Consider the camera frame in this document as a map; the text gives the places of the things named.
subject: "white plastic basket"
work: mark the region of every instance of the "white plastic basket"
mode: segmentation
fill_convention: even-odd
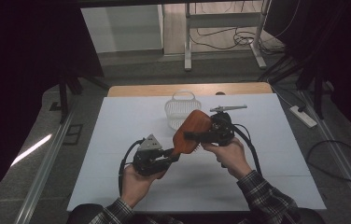
[[[176,99],[176,95],[179,93],[187,93],[192,96],[191,99],[185,99],[185,95],[183,95],[183,99]],[[188,117],[190,112],[195,109],[201,109],[202,104],[196,100],[195,95],[192,91],[176,91],[173,94],[171,100],[169,100],[164,105],[164,110],[166,111],[167,122],[171,128],[174,130],[178,130],[184,120]]]

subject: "gray floor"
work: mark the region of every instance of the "gray floor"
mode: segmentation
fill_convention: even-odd
[[[266,56],[268,64],[273,64],[280,56]],[[184,72],[182,56],[157,54],[101,55],[105,77],[101,78],[108,85],[142,85],[169,83],[219,83],[246,82],[256,80],[262,73],[257,67],[250,51],[218,54],[193,55],[192,71]],[[295,89],[297,75],[288,77],[279,85]],[[30,223],[65,223],[65,211],[71,196],[84,155],[90,142],[101,102],[106,91],[82,79],[84,92],[79,96],[69,94],[70,102],[77,102],[76,113],[71,124],[82,124],[81,136],[74,146],[63,145],[60,148],[48,181],[40,200],[36,205]],[[278,89],[280,94],[292,105],[301,102],[287,91]],[[42,109],[35,126],[27,137],[21,153],[48,134],[54,134],[59,128],[60,111],[49,111],[52,102],[59,102],[58,88],[45,92]],[[282,102],[289,124],[299,143],[302,154],[316,142],[323,140],[318,128],[308,129],[289,111],[289,106]],[[323,113],[337,140],[351,145],[351,123],[330,101],[329,95],[323,97]],[[36,171],[48,151],[53,138],[28,157],[12,166],[0,184],[0,223],[13,223],[21,204],[35,178]],[[75,136],[66,136],[64,142],[75,142]],[[351,161],[351,153],[345,152]],[[340,173],[326,147],[321,147],[312,156],[311,162],[334,173]],[[351,189],[347,183],[335,180],[311,169],[317,187],[322,195],[325,211],[319,211],[327,223],[351,223]]]

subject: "orange handle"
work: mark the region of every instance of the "orange handle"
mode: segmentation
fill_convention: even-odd
[[[184,132],[204,133],[208,132],[211,126],[212,121],[208,115],[201,110],[193,110],[173,136],[175,149],[172,155],[190,154],[199,145],[199,142],[194,140],[186,140]]]

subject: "plaid shirt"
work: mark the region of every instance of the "plaid shirt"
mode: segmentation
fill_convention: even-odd
[[[252,218],[244,219],[239,224],[298,224],[302,223],[298,206],[287,195],[274,188],[256,171],[240,179],[237,185],[248,202]],[[104,208],[91,224],[127,223],[133,217],[132,208],[118,198]],[[147,216],[147,224],[182,224],[168,216]]]

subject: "shirt sleeve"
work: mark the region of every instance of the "shirt sleeve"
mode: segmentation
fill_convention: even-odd
[[[90,224],[127,223],[133,215],[134,211],[132,208],[121,198],[118,198],[111,205],[105,207],[103,212],[98,214]]]
[[[253,218],[259,223],[301,223],[295,201],[269,184],[257,171],[240,179],[237,185],[246,197]]]

